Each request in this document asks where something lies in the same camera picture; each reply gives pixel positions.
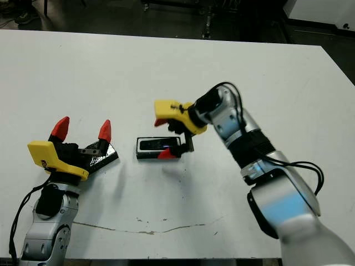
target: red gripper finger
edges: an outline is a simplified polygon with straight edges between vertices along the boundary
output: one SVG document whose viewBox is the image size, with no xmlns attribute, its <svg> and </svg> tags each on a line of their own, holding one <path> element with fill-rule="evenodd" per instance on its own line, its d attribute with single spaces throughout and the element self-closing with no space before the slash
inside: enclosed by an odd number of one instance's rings
<svg viewBox="0 0 355 266">
<path fill-rule="evenodd" d="M 59 120 L 59 122 L 55 125 L 54 129 L 50 133 L 52 136 L 59 138 L 61 141 L 65 140 L 67 136 L 69 128 L 69 117 L 63 117 Z"/>
<path fill-rule="evenodd" d="M 158 155 L 158 159 L 173 159 L 176 158 L 175 155 L 172 155 L 170 153 L 170 149 L 166 149 L 164 151 L 162 151 L 159 155 Z"/>
<path fill-rule="evenodd" d="M 165 124 L 167 122 L 168 122 L 167 119 L 156 119 L 155 123 L 154 123 L 154 126 L 160 126 L 160 125 L 163 125 L 163 124 Z"/>
<path fill-rule="evenodd" d="M 111 142 L 111 122 L 106 120 L 102 125 L 99 133 L 99 139 L 106 140 L 108 143 Z"/>
</svg>

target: black cable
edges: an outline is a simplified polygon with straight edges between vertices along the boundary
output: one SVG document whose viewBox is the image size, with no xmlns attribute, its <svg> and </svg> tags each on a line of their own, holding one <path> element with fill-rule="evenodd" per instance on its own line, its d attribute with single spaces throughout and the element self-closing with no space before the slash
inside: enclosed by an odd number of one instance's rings
<svg viewBox="0 0 355 266">
<path fill-rule="evenodd" d="M 244 113 L 243 113 L 243 102 L 242 102 L 242 97 L 241 97 L 241 94 L 240 94 L 238 88 L 233 83 L 228 82 L 228 81 L 224 81 L 224 82 L 221 82 L 221 83 L 218 83 L 217 85 L 215 85 L 213 87 L 213 89 L 216 89 L 219 86 L 223 86 L 225 84 L 231 85 L 233 87 L 234 91 L 235 91 L 235 93 L 233 93 L 233 96 L 234 96 L 234 99 L 235 99 L 236 103 L 239 103 L 239 108 L 240 108 L 240 112 L 239 112 L 238 108 L 237 108 L 238 106 L 236 106 L 237 121 L 238 121 L 240 130 L 242 132 L 242 135 L 246 134 L 245 122 L 244 122 Z"/>
<path fill-rule="evenodd" d="M 11 231 L 10 231 L 10 241 L 9 241 L 9 254 L 11 255 L 12 258 L 12 264 L 14 266 L 17 266 L 17 254 L 16 254 L 16 247 L 14 243 L 14 236 L 17 228 L 17 222 L 18 222 L 18 217 L 21 213 L 22 208 L 26 205 L 26 203 L 29 201 L 31 198 L 31 194 L 35 191 L 41 190 L 43 187 L 45 187 L 49 182 L 50 182 L 51 176 L 41 185 L 38 187 L 34 187 L 28 194 L 23 198 L 20 207 L 18 208 L 18 211 L 16 213 L 15 219 L 13 220 L 12 226 L 11 226 Z"/>
<path fill-rule="evenodd" d="M 242 97 L 241 97 L 241 94 L 240 94 L 238 88 L 233 83 L 227 82 L 227 81 L 218 83 L 213 88 L 217 88 L 217 87 L 225 85 L 225 84 L 231 85 L 235 90 L 235 94 L 234 94 L 235 100 L 236 100 L 236 103 L 239 103 L 239 108 L 240 108 L 240 112 L 238 111 L 238 108 L 236 108 L 237 121 L 238 121 L 238 124 L 240 127 L 240 131 L 242 133 L 242 136 L 244 136 L 246 134 L 246 130 L 245 130 L 246 124 L 245 124 L 244 115 L 243 115 Z M 292 166 L 292 167 L 304 168 L 304 169 L 314 171 L 318 176 L 318 184 L 317 184 L 317 187 L 315 190 L 315 195 L 318 195 L 319 191 L 322 189 L 323 184 L 324 184 L 324 173 L 323 173 L 322 169 L 318 165 L 316 165 L 315 163 L 307 162 L 307 161 L 284 162 L 284 161 L 280 161 L 280 160 L 268 157 L 268 156 L 262 154 L 261 152 L 257 151 L 256 149 L 254 149 L 254 150 L 260 155 L 260 157 L 264 158 L 266 161 L 268 161 L 274 165 L 278 165 L 276 163 L 279 163 L 280 166 Z"/>
</svg>

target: phone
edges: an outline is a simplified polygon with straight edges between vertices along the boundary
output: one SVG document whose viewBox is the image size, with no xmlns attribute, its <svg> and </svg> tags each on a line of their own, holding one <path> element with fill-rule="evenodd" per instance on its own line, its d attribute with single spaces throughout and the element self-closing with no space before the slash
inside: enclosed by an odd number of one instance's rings
<svg viewBox="0 0 355 266">
<path fill-rule="evenodd" d="M 137 159 L 157 158 L 162 151 L 180 144 L 179 137 L 138 137 Z"/>
</svg>

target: yellow plastic housing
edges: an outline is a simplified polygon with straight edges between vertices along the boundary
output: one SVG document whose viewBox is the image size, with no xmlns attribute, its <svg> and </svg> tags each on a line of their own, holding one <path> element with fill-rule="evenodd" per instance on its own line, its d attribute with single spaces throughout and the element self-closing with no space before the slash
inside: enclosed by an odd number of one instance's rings
<svg viewBox="0 0 355 266">
<path fill-rule="evenodd" d="M 69 165 L 58 158 L 51 141 L 31 141 L 27 144 L 34 163 L 43 168 L 54 168 L 57 172 L 80 176 L 82 181 L 88 179 L 89 172 L 80 167 Z"/>
<path fill-rule="evenodd" d="M 189 108 L 193 103 L 182 104 L 183 109 Z M 197 135 L 206 131 L 207 125 L 204 127 L 197 127 L 192 123 L 189 112 L 181 112 L 179 106 L 180 102 L 175 100 L 156 100 L 154 102 L 155 117 L 157 119 L 175 119 L 184 123 L 186 128 L 190 130 L 191 133 Z"/>
</svg>

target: white wall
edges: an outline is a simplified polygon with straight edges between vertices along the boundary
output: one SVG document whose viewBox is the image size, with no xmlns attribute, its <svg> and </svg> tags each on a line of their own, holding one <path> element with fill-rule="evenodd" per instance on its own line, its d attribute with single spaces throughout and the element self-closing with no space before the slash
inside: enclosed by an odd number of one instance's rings
<svg viewBox="0 0 355 266">
<path fill-rule="evenodd" d="M 354 0 L 288 0 L 284 10 L 292 19 L 341 25 L 339 28 L 349 23 L 355 28 Z"/>
</svg>

